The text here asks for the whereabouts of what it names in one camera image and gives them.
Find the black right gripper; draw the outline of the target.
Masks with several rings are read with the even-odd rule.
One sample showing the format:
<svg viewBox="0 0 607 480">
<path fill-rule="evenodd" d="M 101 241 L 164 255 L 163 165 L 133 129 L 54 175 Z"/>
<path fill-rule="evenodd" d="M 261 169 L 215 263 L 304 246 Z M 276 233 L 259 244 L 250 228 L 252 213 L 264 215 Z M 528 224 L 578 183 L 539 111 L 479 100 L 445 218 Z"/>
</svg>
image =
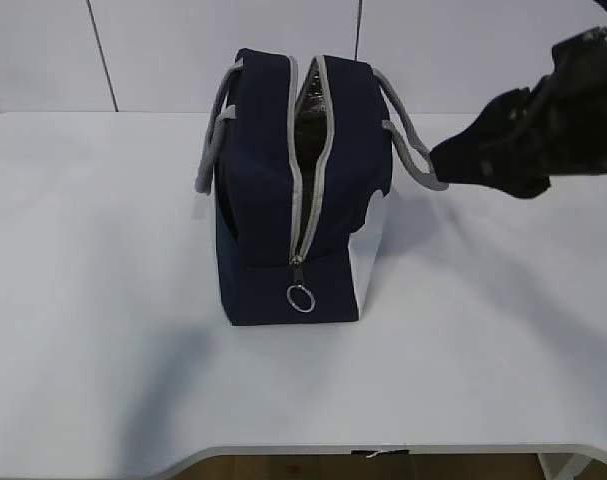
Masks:
<svg viewBox="0 0 607 480">
<path fill-rule="evenodd" d="M 554 70 L 531 95 L 529 88 L 498 95 L 432 148 L 440 181 L 529 200 L 550 188 L 549 176 L 607 174 L 607 28 L 566 39 L 551 55 Z"/>
</svg>

